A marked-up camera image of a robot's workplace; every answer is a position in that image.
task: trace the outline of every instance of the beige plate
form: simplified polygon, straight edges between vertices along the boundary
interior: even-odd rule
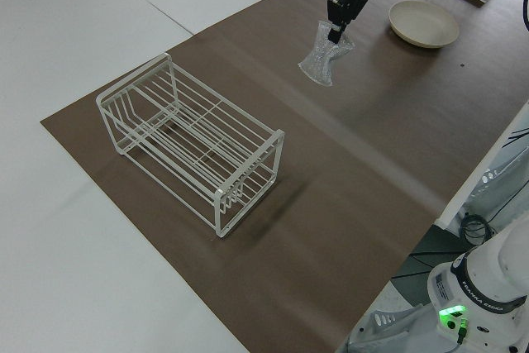
[[[454,17],[444,8],[427,2],[407,0],[395,4],[389,10],[389,21],[405,41],[428,49],[449,45],[460,35]]]

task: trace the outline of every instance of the brown paper sheet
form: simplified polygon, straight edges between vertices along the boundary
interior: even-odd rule
[[[332,88],[297,67],[326,0],[264,0],[169,51],[286,132],[277,185],[225,240],[114,151],[101,89],[43,121],[252,353],[334,351],[527,100],[522,0],[428,0],[461,27],[442,50],[389,30],[399,1],[351,24]]]

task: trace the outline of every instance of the green light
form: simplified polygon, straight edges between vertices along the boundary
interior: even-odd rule
[[[462,305],[457,305],[457,306],[454,306],[452,308],[447,308],[447,309],[443,309],[443,310],[440,310],[439,311],[439,316],[448,316],[452,313],[457,313],[457,312],[464,312],[466,310],[466,307],[462,306]]]

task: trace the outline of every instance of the franka emika robot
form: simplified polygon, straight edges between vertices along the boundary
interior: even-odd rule
[[[337,44],[368,0],[328,0]],[[365,315],[336,353],[525,353],[529,344],[529,212],[491,240],[435,267],[431,303]]]

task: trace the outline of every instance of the plate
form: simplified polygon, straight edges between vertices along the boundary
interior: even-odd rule
[[[389,10],[395,33],[408,43],[438,49],[453,43],[460,35],[454,17],[444,8],[428,2],[407,0]]]

